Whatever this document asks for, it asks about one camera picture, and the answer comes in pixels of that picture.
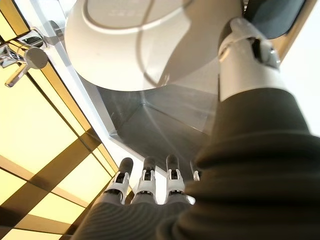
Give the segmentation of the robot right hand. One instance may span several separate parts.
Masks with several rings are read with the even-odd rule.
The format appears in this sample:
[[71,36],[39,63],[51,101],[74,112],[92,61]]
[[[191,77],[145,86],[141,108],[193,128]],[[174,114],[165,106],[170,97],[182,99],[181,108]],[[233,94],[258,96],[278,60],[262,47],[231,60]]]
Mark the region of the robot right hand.
[[165,205],[119,203],[111,184],[75,240],[317,240],[320,139],[281,79],[272,43],[235,17],[220,35],[219,100],[199,180],[172,180]]

